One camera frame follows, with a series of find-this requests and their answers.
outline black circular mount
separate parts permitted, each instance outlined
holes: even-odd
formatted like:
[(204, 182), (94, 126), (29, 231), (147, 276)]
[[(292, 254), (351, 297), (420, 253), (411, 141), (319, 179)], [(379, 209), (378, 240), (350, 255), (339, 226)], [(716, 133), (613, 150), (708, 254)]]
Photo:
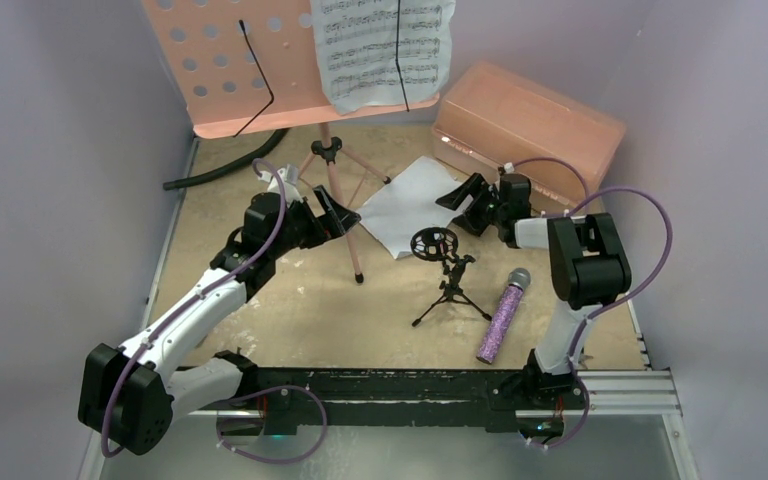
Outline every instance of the black circular mount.
[(426, 262), (442, 262), (457, 250), (458, 236), (448, 228), (423, 228), (411, 238), (411, 252)]

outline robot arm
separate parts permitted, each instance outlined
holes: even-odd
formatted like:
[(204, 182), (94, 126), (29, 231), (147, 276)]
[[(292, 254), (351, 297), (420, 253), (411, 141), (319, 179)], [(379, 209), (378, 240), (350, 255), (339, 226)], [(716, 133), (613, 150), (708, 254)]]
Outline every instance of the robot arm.
[[(294, 248), (313, 248), (343, 236), (360, 216), (337, 204), (321, 186), (314, 193), (324, 210), (316, 217), (295, 188), (297, 170), (279, 170), (286, 210), (280, 230), (264, 254), (227, 282), (205, 293), (208, 285), (234, 272), (266, 243), (281, 207), (277, 180), (252, 198), (243, 226), (228, 237), (196, 285), (156, 323), (118, 348), (100, 344), (87, 357), (78, 411), (79, 420), (102, 430), (105, 408), (114, 384), (128, 361), (145, 352), (127, 376), (114, 406), (110, 438), (141, 455), (151, 450), (178, 418), (207, 404), (237, 396), (257, 368), (245, 357), (217, 354), (205, 364), (178, 371), (186, 355), (225, 317), (242, 307), (275, 275), (275, 262)], [(174, 318), (156, 338), (152, 328)]]
[(531, 182), (518, 173), (501, 173), (498, 185), (473, 174), (437, 204), (455, 210), (472, 198), (453, 223), (474, 235), (496, 226), (511, 248), (549, 250), (552, 286), (558, 297), (545, 336), (529, 357), (540, 376), (570, 373), (569, 352), (577, 364), (590, 334), (588, 324), (573, 348), (575, 332), (597, 308), (613, 303), (631, 286), (631, 269), (610, 214), (532, 218)]

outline pink music stand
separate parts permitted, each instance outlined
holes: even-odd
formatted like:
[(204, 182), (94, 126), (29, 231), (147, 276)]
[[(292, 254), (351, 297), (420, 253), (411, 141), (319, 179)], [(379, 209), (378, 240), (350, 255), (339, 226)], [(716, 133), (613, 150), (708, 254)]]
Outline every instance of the pink music stand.
[[(275, 94), (275, 102), (246, 133), (319, 124), (321, 144), (331, 146), (328, 122), (405, 110), (404, 105), (366, 107), (340, 115), (322, 91), (309, 0), (142, 0), (166, 60), (187, 102), (193, 130), (202, 138), (234, 135), (269, 101), (269, 93), (239, 27), (246, 33)], [(411, 104), (434, 105), (439, 96)], [(342, 152), (383, 182), (389, 177), (350, 148)], [(302, 163), (310, 166), (313, 153)], [(326, 162), (331, 193), (343, 203), (334, 162)], [(363, 282), (352, 235), (346, 235), (355, 279)]]

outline black tripod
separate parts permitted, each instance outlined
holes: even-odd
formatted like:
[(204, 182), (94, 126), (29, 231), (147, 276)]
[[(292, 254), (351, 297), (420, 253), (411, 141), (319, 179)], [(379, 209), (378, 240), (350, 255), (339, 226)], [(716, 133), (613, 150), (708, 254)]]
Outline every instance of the black tripod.
[(416, 327), (422, 322), (422, 319), (428, 315), (434, 307), (443, 303), (458, 303), (461, 305), (470, 305), (484, 317), (485, 320), (491, 320), (491, 317), (487, 312), (481, 309), (475, 304), (466, 294), (463, 293), (463, 289), (459, 286), (461, 278), (466, 271), (466, 266), (470, 263), (475, 263), (475, 258), (471, 255), (464, 255), (459, 257), (457, 255), (458, 249), (458, 237), (454, 232), (447, 228), (431, 227), (425, 228), (417, 232), (413, 238), (411, 238), (411, 251), (414, 256), (420, 260), (428, 262), (443, 262), (443, 275), (448, 277), (447, 281), (440, 282), (440, 290), (443, 290), (443, 294), (434, 303), (428, 307), (419, 318), (413, 321), (412, 326)]

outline beige table surface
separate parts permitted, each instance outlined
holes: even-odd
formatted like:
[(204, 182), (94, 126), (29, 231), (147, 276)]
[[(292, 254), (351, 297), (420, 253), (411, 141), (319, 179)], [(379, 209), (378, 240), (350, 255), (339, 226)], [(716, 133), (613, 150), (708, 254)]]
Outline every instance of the beige table surface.
[[(315, 127), (292, 129), (268, 156), (276, 167), (300, 165), (316, 139)], [(345, 145), (395, 177), (422, 155), (431, 156), (427, 126), (335, 126)], [(193, 174), (227, 163), (260, 145), (268, 133), (239, 139), (202, 141)], [(337, 167), (345, 198), (351, 197), (363, 169), (345, 156)], [(459, 179), (465, 175), (451, 170)], [(328, 186), (325, 163), (315, 160), (304, 178)], [(172, 237), (161, 276), (152, 321), (196, 283), (208, 262), (223, 247), (228, 234), (243, 220), (251, 197), (264, 191), (251, 169), (189, 189)], [(357, 209), (381, 183), (367, 175), (352, 204)], [(300, 192), (318, 204), (309, 188)], [(532, 285), (492, 367), (475, 359), (488, 322), (465, 305), (436, 307), (423, 323), (411, 327), (440, 291), (439, 263), (410, 257), (393, 260), (362, 226), (353, 234), (366, 281), (355, 283), (346, 242), (342, 239), (311, 250), (289, 252), (277, 273), (247, 305), (222, 321), (187, 359), (188, 365), (208, 360), (220, 350), (236, 351), (261, 366), (363, 368), (521, 368), (528, 352), (542, 337), (556, 297), (544, 250), (510, 249), (496, 238), (493, 227), (475, 238), (458, 234), (459, 254), (478, 259), (461, 282), (464, 292), (492, 314), (505, 288), (508, 273), (525, 267)], [(590, 369), (642, 369), (628, 308), (621, 306), (600, 318), (585, 345)]]

